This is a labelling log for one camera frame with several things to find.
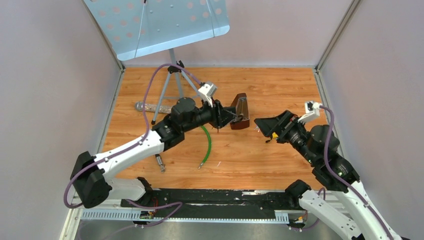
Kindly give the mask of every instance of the robotic arm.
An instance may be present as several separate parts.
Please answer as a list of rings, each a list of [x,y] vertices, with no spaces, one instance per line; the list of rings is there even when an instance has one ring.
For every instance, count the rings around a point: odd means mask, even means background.
[[[254,122],[265,137],[272,139],[274,136],[277,137],[277,143],[293,146],[310,163],[315,178],[339,199],[354,221],[328,205],[301,180],[291,184],[286,192],[303,209],[316,215],[343,239],[406,239],[401,238],[387,224],[368,197],[358,173],[349,161],[337,153],[340,142],[333,132],[328,143],[328,164],[339,177],[335,177],[326,167],[324,143],[329,126],[316,125],[311,131],[305,129],[306,122],[319,117],[321,106],[320,103],[310,101],[305,103],[306,114],[301,117],[286,110],[276,117],[256,118]]]
[[[192,98],[180,98],[164,119],[142,135],[113,150],[91,155],[81,153],[74,165],[71,179],[86,166],[98,164],[79,176],[73,183],[85,208],[92,208],[108,199],[139,200],[149,188],[142,179],[118,179],[115,176],[129,166],[176,146],[185,139],[185,132],[210,124],[216,129],[237,122],[240,117],[236,107],[222,106],[213,99],[217,87],[211,82],[203,83],[198,90],[202,107],[196,107]]]

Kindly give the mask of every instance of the green hose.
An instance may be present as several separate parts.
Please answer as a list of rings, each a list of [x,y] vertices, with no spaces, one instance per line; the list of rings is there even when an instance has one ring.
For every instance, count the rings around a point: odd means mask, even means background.
[[[200,168],[203,166],[203,164],[205,164],[206,160],[208,160],[208,158],[209,158],[209,154],[211,154],[211,149],[212,149],[212,139],[211,139],[211,135],[209,135],[209,132],[208,132],[208,130],[206,129],[206,127],[201,126],[201,129],[203,129],[204,133],[205,133],[205,134],[206,134],[206,136],[207,136],[207,152],[206,152],[206,155],[205,155],[205,156],[204,156],[204,158],[203,158],[203,161],[201,161],[201,163],[200,163],[200,165],[199,165],[198,169],[200,169]]]

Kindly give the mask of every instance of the gray floor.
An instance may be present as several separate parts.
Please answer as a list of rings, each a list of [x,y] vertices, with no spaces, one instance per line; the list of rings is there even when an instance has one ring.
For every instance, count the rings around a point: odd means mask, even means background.
[[[310,215],[308,224],[315,221]],[[127,221],[82,221],[81,240],[341,240],[330,228],[320,222],[315,228],[295,232],[279,224],[164,222],[151,228],[130,228]]]

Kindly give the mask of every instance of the wooden table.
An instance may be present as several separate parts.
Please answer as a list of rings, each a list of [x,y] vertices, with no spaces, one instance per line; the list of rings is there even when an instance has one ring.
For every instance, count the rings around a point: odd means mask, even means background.
[[[143,114],[135,110],[141,101],[154,68],[127,68],[116,100],[103,151],[114,149],[146,131]],[[261,133],[253,130],[255,118],[274,117],[284,110],[302,115],[304,102],[320,102],[317,85],[310,68],[188,68],[201,81],[217,85],[214,98],[229,106],[237,93],[246,93],[250,113],[250,127],[219,133],[207,125],[212,138],[212,151],[201,169],[198,166],[208,149],[208,141],[201,128],[185,134],[178,146],[161,153],[166,172],[161,173],[154,156],[125,169],[118,178],[144,177],[153,188],[197,189],[255,189],[284,190],[297,179],[314,189],[321,187],[312,175],[312,168],[289,144],[265,143]],[[150,89],[147,103],[156,104],[162,91],[167,71],[159,71]],[[174,78],[166,96],[178,96]],[[194,90],[183,80],[186,96]],[[172,106],[176,100],[166,99],[163,105]],[[147,113],[148,121],[153,117]],[[157,122],[164,114],[159,114]],[[324,114],[306,125],[325,124]]]

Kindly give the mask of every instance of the round hole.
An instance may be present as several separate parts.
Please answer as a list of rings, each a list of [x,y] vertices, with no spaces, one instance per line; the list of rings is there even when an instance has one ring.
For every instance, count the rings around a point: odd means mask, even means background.
[[[100,11],[98,11],[98,15],[103,18],[103,17],[106,16],[106,12],[103,11],[103,10],[100,10]]]
[[[120,8],[117,6],[112,7],[112,11],[116,14],[119,14],[121,12]]]

